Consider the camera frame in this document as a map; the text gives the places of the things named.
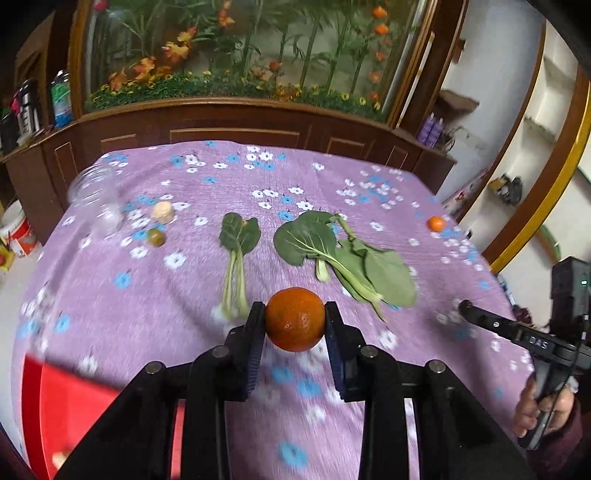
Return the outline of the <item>right hand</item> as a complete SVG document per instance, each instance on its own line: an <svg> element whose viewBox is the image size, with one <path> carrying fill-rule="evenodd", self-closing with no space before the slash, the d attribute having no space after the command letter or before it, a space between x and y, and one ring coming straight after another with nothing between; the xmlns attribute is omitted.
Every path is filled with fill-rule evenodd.
<svg viewBox="0 0 591 480"><path fill-rule="evenodd" d="M550 420L545 433L554 433L565 426L575 403L575 395L568 388L554 393L541 400L535 399L537 384L534 376L530 376L520 394L513 416L513 432L523 438L534 430L543 413L550 413Z"/></svg>

